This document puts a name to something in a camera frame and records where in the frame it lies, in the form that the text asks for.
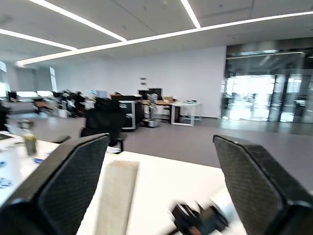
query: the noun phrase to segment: desk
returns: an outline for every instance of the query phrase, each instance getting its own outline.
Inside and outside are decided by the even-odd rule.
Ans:
[[[226,190],[224,174],[215,167],[180,162],[132,152],[106,154],[98,187],[77,235],[95,235],[98,208],[105,166],[113,160],[139,162],[127,235],[162,235],[173,227],[169,211],[175,201],[184,201],[196,208],[196,201],[205,206],[210,197]],[[246,235],[240,221],[230,224],[225,235]]]
[[[169,102],[165,102],[164,100],[158,100],[157,102],[156,102],[156,105],[159,105],[159,106],[170,106],[170,119],[166,119],[166,120],[168,120],[168,121],[170,121],[171,122],[171,116],[172,116],[172,105],[174,104],[175,102],[172,102],[172,103],[169,103]],[[148,100],[143,100],[142,101],[142,104],[143,105],[149,105],[150,104],[150,102],[148,101]],[[179,121],[179,119],[180,119],[180,107],[176,107],[175,108],[175,115],[174,115],[174,117],[175,117],[175,121]]]
[[[4,133],[5,135],[12,136],[14,138],[9,138],[5,140],[0,140],[0,145],[13,145],[16,142],[23,142],[23,138],[20,136],[15,136],[11,134]],[[52,152],[59,145],[56,143],[50,143],[45,141],[37,141],[37,152],[38,156]],[[34,160],[27,156],[26,147],[24,145],[17,145],[17,163],[20,170],[20,175],[16,178],[19,182],[14,184],[10,188],[0,189],[0,206],[6,201],[6,199],[12,194],[12,192],[25,180],[27,177],[39,166]]]
[[[175,122],[174,117],[175,117],[175,108],[176,107],[186,107],[186,108],[190,108],[191,109],[191,113],[190,113],[190,124],[188,123],[179,123],[179,122]],[[202,104],[199,102],[193,103],[193,104],[189,104],[189,103],[182,103],[182,102],[174,102],[172,103],[172,115],[171,115],[171,124],[172,125],[181,125],[181,126],[194,126],[195,123],[195,115],[196,115],[196,108],[200,107],[200,114],[199,114],[199,119],[197,120],[201,120],[201,116],[202,116]]]

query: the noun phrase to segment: white wall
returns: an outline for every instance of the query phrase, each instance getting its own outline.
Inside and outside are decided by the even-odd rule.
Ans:
[[[148,87],[163,88],[163,96],[203,103],[203,116],[220,112],[221,84],[224,76],[226,46],[161,55],[99,61],[56,68],[58,90],[70,89],[89,95],[90,90],[136,94]]]

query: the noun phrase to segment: window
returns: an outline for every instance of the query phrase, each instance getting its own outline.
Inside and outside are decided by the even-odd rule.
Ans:
[[[55,81],[55,72],[54,72],[54,69],[51,67],[50,67],[50,76],[51,76],[52,90],[54,92],[57,92],[57,83]]]
[[[37,91],[37,94],[42,97],[52,96],[53,93],[51,91]]]
[[[6,66],[5,66],[5,63],[0,61],[0,70],[6,72]]]
[[[6,84],[0,82],[0,97],[6,97]]]
[[[21,98],[31,98],[38,96],[36,92],[16,92],[16,94]]]

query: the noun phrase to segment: ceiling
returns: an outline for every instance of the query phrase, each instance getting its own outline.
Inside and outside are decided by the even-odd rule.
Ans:
[[[127,40],[194,28],[180,0],[48,0]],[[312,0],[189,0],[201,26],[310,11]],[[27,0],[1,0],[0,28],[85,48],[118,42],[106,34]],[[127,58],[247,42],[313,37],[313,16],[243,24],[47,61],[59,65]],[[16,62],[65,51],[0,35],[0,60]]]

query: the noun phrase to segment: desk leg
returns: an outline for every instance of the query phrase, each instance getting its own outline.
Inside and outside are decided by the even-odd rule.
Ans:
[[[193,105],[193,106],[191,106],[191,120],[190,120],[190,124],[191,124],[191,126],[194,126],[194,124],[195,124],[195,112],[196,112],[196,106],[195,105]]]
[[[200,104],[200,116],[199,120],[202,121],[203,104]]]
[[[173,124],[174,123],[174,119],[175,119],[175,106],[172,105],[171,109],[172,109],[171,124]]]

